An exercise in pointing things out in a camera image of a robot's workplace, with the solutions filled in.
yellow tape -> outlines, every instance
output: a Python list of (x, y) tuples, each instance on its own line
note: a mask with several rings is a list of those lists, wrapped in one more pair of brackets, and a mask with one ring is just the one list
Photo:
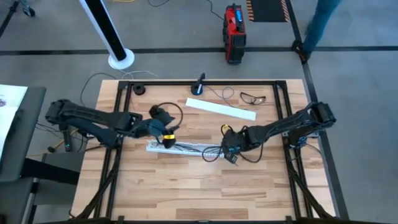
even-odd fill
[(175, 136), (174, 136), (174, 134), (168, 134), (168, 135), (163, 136), (163, 138), (164, 139), (175, 139)]
[(229, 125), (228, 124), (224, 124), (223, 125), (223, 131), (227, 131), (229, 129)]

white base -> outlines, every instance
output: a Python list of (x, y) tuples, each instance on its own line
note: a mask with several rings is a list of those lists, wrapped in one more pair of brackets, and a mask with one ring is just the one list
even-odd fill
[(112, 56), (109, 56), (108, 63), (112, 68), (123, 70), (130, 67), (134, 63), (134, 59), (136, 59), (134, 53), (130, 49), (124, 49), (124, 52), (126, 53), (127, 57), (121, 61), (117, 61), (113, 59)]

person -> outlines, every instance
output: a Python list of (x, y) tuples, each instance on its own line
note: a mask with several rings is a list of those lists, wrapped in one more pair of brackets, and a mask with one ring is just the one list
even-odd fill
[(319, 40), (322, 38), (323, 31), (333, 11), (337, 8), (341, 0), (318, 0), (317, 8), (312, 20), (308, 24), (304, 43), (295, 40), (292, 50), (298, 53), (303, 64), (311, 57)]

white pole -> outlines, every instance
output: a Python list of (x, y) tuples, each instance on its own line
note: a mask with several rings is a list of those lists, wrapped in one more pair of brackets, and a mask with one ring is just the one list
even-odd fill
[(118, 70), (130, 67), (134, 63), (134, 53), (123, 47), (103, 0), (80, 0), (80, 4), (110, 54), (109, 65)]

table leg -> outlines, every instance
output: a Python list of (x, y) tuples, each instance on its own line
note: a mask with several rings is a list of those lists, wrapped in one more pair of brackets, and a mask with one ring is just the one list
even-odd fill
[(77, 185), (79, 172), (46, 164), (26, 158), (21, 171), (21, 177), (36, 177), (39, 179), (54, 180), (64, 184)]

